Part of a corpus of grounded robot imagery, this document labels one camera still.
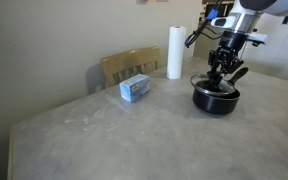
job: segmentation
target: table surface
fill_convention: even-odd
[[[249,72],[236,83],[233,113],[215,116],[193,101],[190,76],[207,62],[165,68],[135,103],[118,86],[13,127],[14,180],[288,180],[288,81]]]

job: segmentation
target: black cooking pot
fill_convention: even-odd
[[[235,73],[235,75],[228,81],[233,85],[235,82],[244,76],[248,68],[242,68]],[[194,88],[193,93],[193,102],[194,104],[199,107],[200,109],[217,115],[224,115],[233,112],[236,107],[236,104],[239,100],[240,92],[235,89],[234,92],[225,95],[225,96],[216,96],[211,94],[206,94],[203,91],[199,90],[198,88]]]

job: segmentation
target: chair backrest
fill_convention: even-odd
[[[102,59],[102,67],[109,86],[137,74],[145,74],[160,67],[160,48],[135,49]]]

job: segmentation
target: blue and white box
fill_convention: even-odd
[[[120,83],[121,96],[129,102],[134,102],[150,90],[150,78],[138,74]]]

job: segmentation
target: paper towel roll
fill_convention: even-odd
[[[167,78],[181,78],[184,41],[186,28],[183,26],[170,27],[168,60],[167,60]]]

